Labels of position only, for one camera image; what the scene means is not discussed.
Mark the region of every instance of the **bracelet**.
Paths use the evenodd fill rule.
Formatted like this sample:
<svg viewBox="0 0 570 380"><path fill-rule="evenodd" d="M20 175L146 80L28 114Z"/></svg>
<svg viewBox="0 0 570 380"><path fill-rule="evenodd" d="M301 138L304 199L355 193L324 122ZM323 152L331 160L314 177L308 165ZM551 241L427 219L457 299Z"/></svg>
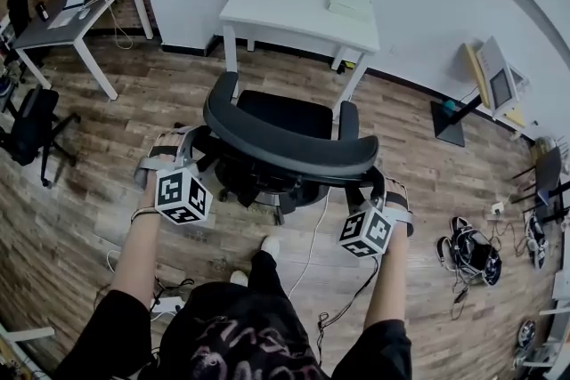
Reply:
<svg viewBox="0 0 570 380"><path fill-rule="evenodd" d="M143 214L158 214L159 212L154 207L141 207L134 211L133 215L131 216L131 223L133 223L134 219L139 215Z"/></svg>

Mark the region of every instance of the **black t-shirt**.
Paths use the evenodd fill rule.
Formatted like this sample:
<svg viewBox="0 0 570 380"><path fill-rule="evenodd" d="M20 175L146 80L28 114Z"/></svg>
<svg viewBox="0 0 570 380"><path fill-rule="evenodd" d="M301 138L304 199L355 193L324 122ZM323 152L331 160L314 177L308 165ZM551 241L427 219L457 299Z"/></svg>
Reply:
<svg viewBox="0 0 570 380"><path fill-rule="evenodd" d="M279 296L222 282L195 288L162 337L159 362L150 325L142 303L109 292L53 378L329 378L292 304ZM410 379L410 349L402 321L381 321L362 333L332 379Z"/></svg>

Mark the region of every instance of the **white sneaker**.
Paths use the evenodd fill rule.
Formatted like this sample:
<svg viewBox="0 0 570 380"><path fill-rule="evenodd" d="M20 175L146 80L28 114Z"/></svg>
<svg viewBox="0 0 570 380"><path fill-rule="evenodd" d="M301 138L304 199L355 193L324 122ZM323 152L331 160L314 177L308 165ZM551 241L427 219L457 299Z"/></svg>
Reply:
<svg viewBox="0 0 570 380"><path fill-rule="evenodd" d="M230 277L230 282L247 287L249 278L244 271L234 271Z"/></svg>
<svg viewBox="0 0 570 380"><path fill-rule="evenodd" d="M267 252L275 261L277 261L277 257L279 256L279 238L268 236L264 239L264 242L261 245L261 250Z"/></svg>

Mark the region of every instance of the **white table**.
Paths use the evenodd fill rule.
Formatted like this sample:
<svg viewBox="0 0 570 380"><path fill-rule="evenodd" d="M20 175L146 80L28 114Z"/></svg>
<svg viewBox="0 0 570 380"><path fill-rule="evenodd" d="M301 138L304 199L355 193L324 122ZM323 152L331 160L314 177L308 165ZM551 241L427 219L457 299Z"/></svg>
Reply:
<svg viewBox="0 0 570 380"><path fill-rule="evenodd" d="M60 28L48 28L51 21L61 11L63 5L67 0L49 0L45 6L50 19L43 22L36 16L18 37L13 44L13 48L19 54L24 63L28 66L29 70L34 74L37 80L46 89L50 89L52 85L45 79L39 68L32 62L26 54L27 49L39 48L42 46L55 46L72 44L85 65L89 68L94 78L97 80L102 90L109 96L110 99L117 99L117 92L113 89L109 79L103 74L99 65L95 61L93 55L87 49L83 37L93 24L101 17L101 15L109 8L109 6L116 0L100 0L93 3L89 7L89 13L83 18L79 19L79 13L73 17L67 26ZM149 22L149 17L144 9L143 0L134 0L134 5L141 19L144 35L150 40L152 35L152 28Z"/></svg>
<svg viewBox="0 0 570 380"><path fill-rule="evenodd" d="M370 57L380 49L376 21L354 20L330 12L329 0L229 0L222 12L220 21L224 27L225 66L228 71L238 71L235 46L234 24L246 24L248 33L248 51L255 48L253 27L268 27L315 36L339 44L332 69L338 69L345 52L353 49L360 58L353 74L338 97L333 108L338 116L340 103L348 100L364 71L368 68Z"/></svg>

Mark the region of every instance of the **power strip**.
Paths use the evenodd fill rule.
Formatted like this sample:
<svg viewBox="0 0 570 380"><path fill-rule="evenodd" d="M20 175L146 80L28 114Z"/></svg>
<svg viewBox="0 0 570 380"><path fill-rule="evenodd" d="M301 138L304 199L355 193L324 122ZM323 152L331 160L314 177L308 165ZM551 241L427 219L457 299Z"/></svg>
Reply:
<svg viewBox="0 0 570 380"><path fill-rule="evenodd" d="M152 309L152 313L163 313L163 312L178 312L180 311L186 303L182 300L180 296L172 296L168 298L160 298L157 305ZM151 301L151 308L154 305L154 299Z"/></svg>

